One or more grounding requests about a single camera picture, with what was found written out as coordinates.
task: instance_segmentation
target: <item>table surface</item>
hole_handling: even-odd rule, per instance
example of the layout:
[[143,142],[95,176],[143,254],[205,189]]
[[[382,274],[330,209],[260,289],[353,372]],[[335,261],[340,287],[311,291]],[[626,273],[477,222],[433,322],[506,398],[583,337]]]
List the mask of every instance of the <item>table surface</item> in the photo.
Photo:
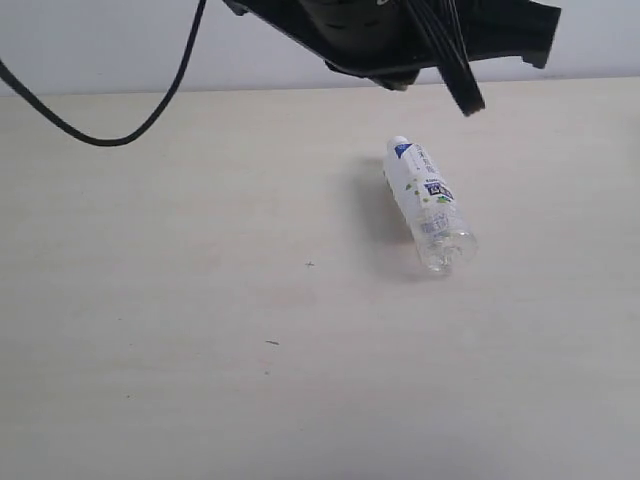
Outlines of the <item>table surface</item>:
[[[7,480],[640,472],[640,79],[187,93],[127,148],[0,99]],[[157,95],[52,97],[97,134]],[[480,242],[422,275],[385,142]]]

